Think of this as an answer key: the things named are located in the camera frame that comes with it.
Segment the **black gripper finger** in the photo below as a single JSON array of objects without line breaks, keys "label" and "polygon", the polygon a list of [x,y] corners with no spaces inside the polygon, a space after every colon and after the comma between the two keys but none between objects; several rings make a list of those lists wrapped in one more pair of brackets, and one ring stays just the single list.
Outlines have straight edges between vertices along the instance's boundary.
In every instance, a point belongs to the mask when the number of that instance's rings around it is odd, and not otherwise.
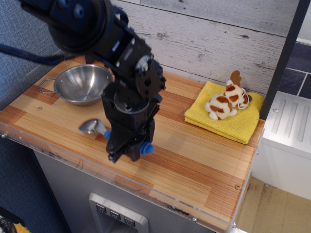
[{"label": "black gripper finger", "polygon": [[108,159],[116,163],[122,155],[128,156],[133,162],[140,158],[139,143],[113,144],[108,143]]},{"label": "black gripper finger", "polygon": [[155,132],[155,121],[150,120],[145,125],[145,139],[144,141],[152,143]]}]

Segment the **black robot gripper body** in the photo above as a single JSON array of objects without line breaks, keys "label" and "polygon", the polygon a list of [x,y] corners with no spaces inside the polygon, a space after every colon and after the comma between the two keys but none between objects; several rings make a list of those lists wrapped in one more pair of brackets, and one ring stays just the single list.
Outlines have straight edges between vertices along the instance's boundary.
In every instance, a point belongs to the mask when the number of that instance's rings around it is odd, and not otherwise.
[{"label": "black robot gripper body", "polygon": [[149,103],[143,103],[139,110],[127,113],[120,108],[116,85],[109,84],[103,91],[102,101],[105,116],[111,124],[111,135],[108,143],[126,144],[141,143],[145,139],[145,125],[154,120],[159,111],[162,97],[156,94]]}]

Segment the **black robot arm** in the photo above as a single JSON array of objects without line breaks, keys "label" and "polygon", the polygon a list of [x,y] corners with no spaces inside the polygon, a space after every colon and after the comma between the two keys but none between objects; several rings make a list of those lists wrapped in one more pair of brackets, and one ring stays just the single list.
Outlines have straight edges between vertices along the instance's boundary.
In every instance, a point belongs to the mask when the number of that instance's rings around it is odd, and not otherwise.
[{"label": "black robot arm", "polygon": [[146,154],[166,79],[151,48],[128,26],[124,11],[108,0],[24,0],[22,8],[48,24],[55,44],[71,55],[102,62],[115,76],[102,93],[111,124],[106,150],[116,162]]}]

